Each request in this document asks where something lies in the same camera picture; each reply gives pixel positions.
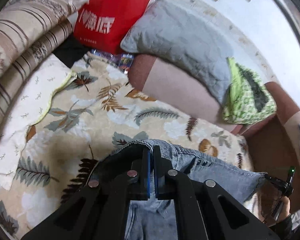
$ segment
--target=black cloth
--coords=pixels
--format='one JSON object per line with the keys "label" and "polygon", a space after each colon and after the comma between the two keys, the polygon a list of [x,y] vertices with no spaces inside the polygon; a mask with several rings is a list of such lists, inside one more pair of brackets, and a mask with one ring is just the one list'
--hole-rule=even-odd
{"label": "black cloth", "polygon": [[291,216],[288,216],[283,221],[270,227],[270,229],[274,231],[281,240],[289,240],[293,234]]}
{"label": "black cloth", "polygon": [[240,68],[241,74],[244,78],[248,81],[249,85],[251,86],[253,97],[254,97],[254,106],[256,107],[258,112],[261,112],[262,109],[265,107],[266,103],[269,101],[268,97],[265,93],[261,90],[261,87],[258,85],[257,82],[254,81],[251,72],[243,70]]}
{"label": "black cloth", "polygon": [[70,36],[53,51],[53,54],[60,59],[68,68],[81,59],[91,48],[82,45],[74,36]]}

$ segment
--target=folded blanket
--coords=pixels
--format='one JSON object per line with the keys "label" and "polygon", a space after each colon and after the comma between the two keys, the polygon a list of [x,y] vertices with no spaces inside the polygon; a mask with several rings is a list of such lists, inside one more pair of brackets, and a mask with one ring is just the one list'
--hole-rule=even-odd
{"label": "folded blanket", "polygon": [[7,120],[0,129],[0,185],[5,189],[10,189],[21,152],[31,137],[27,137],[28,130],[47,114],[53,95],[75,78],[76,73],[51,54],[33,72],[15,98]]}
{"label": "folded blanket", "polygon": [[57,25],[17,58],[0,78],[0,124],[25,80],[71,32],[72,26],[68,20]]}
{"label": "folded blanket", "polygon": [[[165,140],[252,171],[242,137],[135,90],[126,75],[99,60],[72,70],[77,79],[30,130],[10,191],[0,185],[0,214],[7,214],[1,220],[14,225],[17,238],[82,188],[99,159],[133,140]],[[257,195],[244,205],[258,216]]]}
{"label": "folded blanket", "polygon": [[277,110],[276,103],[259,75],[228,58],[231,85],[223,109],[223,120],[229,123],[253,124],[266,119]]}
{"label": "folded blanket", "polygon": [[21,0],[0,12],[0,77],[35,41],[64,22],[80,0]]}

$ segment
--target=fern-patterned blanket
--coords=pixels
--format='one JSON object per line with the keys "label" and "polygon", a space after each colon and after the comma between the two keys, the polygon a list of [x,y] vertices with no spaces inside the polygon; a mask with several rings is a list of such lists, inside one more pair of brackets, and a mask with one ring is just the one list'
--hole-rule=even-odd
{"label": "fern-patterned blanket", "polygon": [[[165,140],[252,170],[243,138],[144,95],[106,63],[82,66],[29,130],[11,190],[0,187],[0,223],[17,239],[82,187],[99,159],[133,140]],[[245,205],[258,214],[256,196]]]}

